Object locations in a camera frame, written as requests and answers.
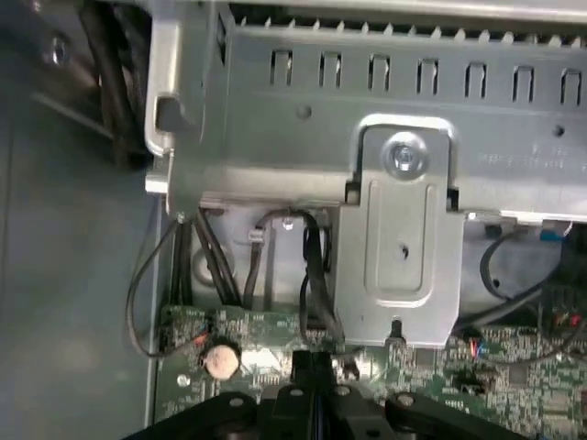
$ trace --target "silver metal frame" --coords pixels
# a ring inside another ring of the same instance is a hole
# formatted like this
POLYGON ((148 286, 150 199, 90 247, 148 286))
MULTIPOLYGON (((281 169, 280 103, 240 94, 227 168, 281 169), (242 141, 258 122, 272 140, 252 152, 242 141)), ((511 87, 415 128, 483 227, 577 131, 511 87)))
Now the silver metal frame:
POLYGON ((161 159, 148 186, 172 215, 199 203, 335 208, 332 285, 349 341, 381 343, 399 318, 409 343, 444 344, 466 213, 587 219, 580 38, 153 7, 146 133, 161 159), (161 133, 169 96, 182 129, 161 133))

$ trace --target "metal tab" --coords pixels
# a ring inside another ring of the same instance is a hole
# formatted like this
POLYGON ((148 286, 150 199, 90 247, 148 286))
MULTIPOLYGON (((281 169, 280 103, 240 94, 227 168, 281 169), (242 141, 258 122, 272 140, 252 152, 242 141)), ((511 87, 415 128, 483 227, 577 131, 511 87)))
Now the metal tab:
POLYGON ((444 346, 459 310, 464 225, 447 212, 450 124, 371 121, 357 138, 360 206, 337 218, 335 305, 350 343, 382 344, 399 319, 408 344, 444 346))

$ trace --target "black cable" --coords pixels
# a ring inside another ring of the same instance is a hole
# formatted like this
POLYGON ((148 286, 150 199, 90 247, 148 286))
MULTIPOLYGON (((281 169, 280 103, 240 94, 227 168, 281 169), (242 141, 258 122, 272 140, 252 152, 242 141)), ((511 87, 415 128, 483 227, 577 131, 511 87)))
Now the black cable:
POLYGON ((119 166, 129 165, 131 154, 145 154, 141 130, 128 100, 127 85, 118 57, 116 40, 108 28, 111 6, 95 0, 86 0, 79 10, 80 21, 88 39, 90 51, 100 73, 106 108, 112 112, 116 127, 115 161, 119 166))
POLYGON ((218 268, 220 269, 222 279, 226 283, 227 291, 232 298, 232 305, 239 307, 242 306, 238 285, 235 281, 235 278, 232 276, 232 269, 228 264, 227 256, 222 250, 222 247, 220 246, 220 243, 218 242, 218 239, 212 230, 212 226, 210 226, 208 218, 205 216, 205 212, 202 208, 198 208, 196 211, 194 222, 202 228, 202 233, 204 234, 205 240, 210 246, 218 268))
MULTIPOLYGON (((256 224, 256 228, 264 230, 267 224, 275 218, 303 218, 307 228, 306 240, 306 273, 308 282, 310 284, 310 292, 312 293, 312 303, 316 308, 316 313, 326 330, 335 338, 336 341, 344 340, 344 332, 342 325, 338 322, 330 297, 328 295, 327 282, 322 260, 322 245, 320 243, 320 228, 317 221, 308 212, 298 209, 276 209, 265 214, 256 224)), ((251 262, 249 268, 249 276, 245 283, 245 298, 252 298, 255 284, 257 283, 257 276, 260 265, 260 252, 253 252, 254 248, 262 248, 262 244, 254 244, 257 246, 251 247, 251 262)))
POLYGON ((114 15, 127 40, 133 64, 133 88, 137 98, 137 121, 143 125, 149 77, 150 22, 149 14, 133 5, 114 5, 114 15))
POLYGON ((302 338, 302 342, 307 346, 310 346, 310 341, 307 335, 307 328, 308 328, 308 308, 306 302, 306 295, 308 290, 308 274, 304 275, 304 279, 302 280, 302 285, 300 286, 300 312, 299 312, 299 320, 300 320, 300 337, 302 338))
POLYGON ((546 278, 544 278, 544 280, 537 282, 536 284, 534 284, 533 286, 530 286, 529 288, 527 288, 524 291, 521 291, 517 294, 514 295, 504 295, 501 292, 499 292, 497 290, 497 288, 495 287, 495 285, 493 284, 493 278, 489 269, 489 264, 492 260, 493 254, 495 254, 495 251, 507 240, 510 240, 512 238, 515 237, 519 237, 523 234, 526 233, 526 230, 523 229, 518 229, 514 232, 510 232, 509 234, 503 234, 502 236, 500 236, 497 240, 495 240, 488 248, 487 250, 485 250, 485 252, 483 253, 483 256, 481 258, 481 263, 479 264, 479 272, 481 273, 481 280, 483 282, 483 286, 485 286, 485 289, 487 289, 487 291, 493 295, 496 298, 499 298, 500 300, 504 300, 504 301, 512 301, 515 298, 517 298, 518 296, 522 296, 522 295, 531 295, 535 292, 539 292, 542 290, 542 287, 544 287, 544 285, 552 278, 552 276, 554 275, 554 273, 556 272, 558 265, 555 269, 553 269, 547 276, 546 278))
POLYGON ((194 305, 192 291, 192 222, 180 226, 182 230, 180 251, 180 293, 182 305, 194 305))
POLYGON ((529 358, 529 359, 517 359, 517 360, 513 360, 513 361, 493 360, 493 359, 487 359, 487 358, 484 358, 484 357, 479 357, 479 360, 481 362, 485 362, 487 364, 492 364, 492 365, 495 365, 497 367, 507 367, 507 366, 511 366, 511 365, 522 365, 522 366, 524 366, 524 365, 533 365, 533 364, 536 364, 538 362, 542 362, 544 360, 548 360, 548 359, 554 358, 559 353, 569 354, 567 352, 572 347, 572 345, 577 342, 577 340, 579 339, 579 337, 581 337, 583 331, 585 331, 586 328, 587 328, 587 319, 582 319, 581 322, 579 323, 579 325, 577 325, 577 327, 575 328, 575 330, 572 332, 572 334, 569 337, 567 337, 562 342, 562 344, 560 344, 559 346, 553 348, 552 350, 550 350, 548 353, 546 353, 544 355, 540 355, 540 356, 537 356, 537 357, 532 357, 532 358, 529 358))
POLYGON ((143 276, 145 275, 145 273, 147 272, 147 270, 149 270, 149 267, 150 267, 151 263, 153 262, 153 260, 159 255, 163 246, 173 236, 173 234, 177 230, 177 227, 178 227, 178 223, 175 221, 169 225, 169 227, 167 228, 165 233, 161 236, 161 240, 159 241, 157 246, 149 254, 149 256, 147 257, 147 259, 145 260, 143 265, 140 267, 140 269, 137 270, 136 275, 133 277, 132 281, 130 282, 130 285, 128 287, 128 292, 127 292, 127 304, 125 307, 125 322, 127 324, 127 330, 128 330, 128 336, 130 337, 130 342, 132 343, 132 346, 140 354, 146 356, 147 358, 151 358, 151 359, 166 358, 166 357, 172 355, 173 353, 176 353, 176 352, 178 352, 178 351, 180 351, 180 350, 182 350, 182 349, 184 349, 194 343, 192 341, 192 339, 190 339, 189 341, 186 341, 183 344, 175 346, 166 352, 150 353, 148 351, 148 349, 146 349, 145 347, 143 347, 140 344, 140 341, 138 340, 138 336, 137 336, 137 328, 135 327, 135 310, 134 309, 135 309, 135 297, 137 296, 138 285, 140 284, 140 282, 141 282, 143 276))
POLYGON ((534 284, 533 286, 529 287, 524 291, 519 292, 516 296, 512 298, 503 296, 500 292, 497 291, 497 289, 495 289, 495 286, 493 286, 493 280, 491 279, 491 274, 488 271, 488 261, 491 259, 491 256, 493 255, 495 250, 497 250, 497 248, 500 247, 505 240, 508 240, 511 237, 514 237, 518 234, 520 234, 520 231, 514 231, 513 233, 505 234, 497 240, 495 240, 495 242, 493 242, 488 247, 487 251, 485 251, 485 259, 483 260, 482 258, 482 264, 480 265, 480 269, 482 270, 483 285, 485 286, 485 288, 493 296, 498 296, 502 299, 505 298, 507 301, 503 304, 499 304, 483 312, 475 313, 470 316, 460 318, 459 320, 457 320, 457 323, 455 323, 453 332, 462 331, 467 327, 488 325, 494 321, 503 318, 504 316, 507 316, 512 312, 515 312, 520 307, 523 307, 524 305, 529 304, 530 302, 539 298, 542 287, 546 284, 546 282, 550 280, 552 275, 557 270, 558 266, 553 271, 551 271, 544 280, 534 284))
POLYGON ((195 233, 198 235, 200 240, 200 245, 202 247, 202 252, 204 253, 204 258, 206 264, 208 266, 208 270, 210 270, 210 275, 212 276, 212 282, 216 288, 216 292, 218 293, 218 297, 220 298, 220 302, 223 305, 232 305, 233 299, 230 296, 230 292, 227 289, 227 285, 225 284, 224 279, 222 278, 222 274, 220 273, 220 268, 218 267, 218 263, 216 262, 216 258, 212 253, 212 249, 210 248, 210 244, 208 243, 204 230, 202 226, 196 222, 194 222, 195 233))
POLYGON ((182 235, 183 230, 178 226, 173 236, 172 275, 169 292, 169 304, 180 304, 181 273, 182 273, 182 235))
POLYGON ((245 289, 243 291, 243 306, 247 310, 251 310, 253 306, 253 295, 255 293, 255 284, 259 277, 260 258, 263 245, 261 243, 252 243, 250 246, 250 268, 249 275, 245 281, 245 289))

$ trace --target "gray case wall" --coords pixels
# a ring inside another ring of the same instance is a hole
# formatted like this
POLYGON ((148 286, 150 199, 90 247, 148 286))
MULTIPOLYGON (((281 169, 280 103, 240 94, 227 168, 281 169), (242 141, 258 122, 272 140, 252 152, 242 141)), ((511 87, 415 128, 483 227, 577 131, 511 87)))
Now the gray case wall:
MULTIPOLYGON (((128 342, 124 303, 156 200, 144 173, 106 160, 106 139, 8 90, 0 88, 0 438, 122 438, 149 417, 153 367, 128 342)), ((138 294, 141 330, 153 280, 138 294)))

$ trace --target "motherboard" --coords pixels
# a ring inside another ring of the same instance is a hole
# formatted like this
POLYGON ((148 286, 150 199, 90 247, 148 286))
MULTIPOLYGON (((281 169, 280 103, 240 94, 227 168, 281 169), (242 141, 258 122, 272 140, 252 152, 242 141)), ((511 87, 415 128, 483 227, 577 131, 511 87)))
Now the motherboard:
MULTIPOLYGON (((211 313, 187 306, 162 311, 161 340, 170 347, 190 340, 211 323, 208 341, 222 337, 240 351, 240 368, 229 380, 214 380, 202 366, 206 343, 193 344, 158 365, 155 422, 223 391, 241 391, 257 399, 268 385, 289 381, 292 352, 308 349, 295 313, 249 312, 226 307, 211 313)), ((551 349, 535 329, 486 327, 482 343, 451 337, 444 349, 401 344, 342 347, 356 352, 359 377, 336 359, 340 382, 351 381, 366 396, 384 402, 390 392, 413 391, 480 416, 529 438, 587 438, 587 363, 559 355, 535 365, 494 367, 482 359, 532 358, 551 349)), ((316 343, 332 349, 321 331, 316 343)))

